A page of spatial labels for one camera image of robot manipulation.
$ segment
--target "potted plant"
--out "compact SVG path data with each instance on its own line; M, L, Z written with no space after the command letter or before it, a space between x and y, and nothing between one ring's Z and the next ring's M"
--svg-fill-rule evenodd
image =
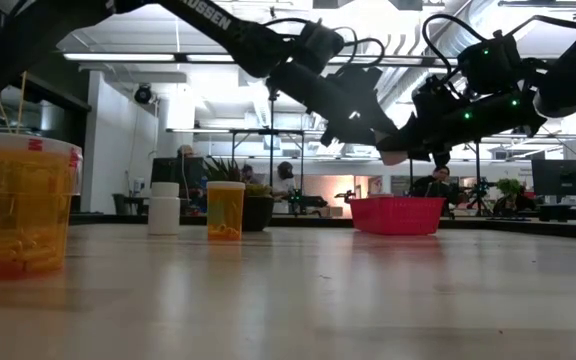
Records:
M209 158L204 162L208 181L243 182L241 171L235 161ZM274 199L272 188L267 185L246 184L244 192L243 231L262 231L272 219Z
M497 189L504 195L497 200L493 212L496 215L510 215L516 212L515 200L521 192L521 184L517 179L500 179L497 181Z

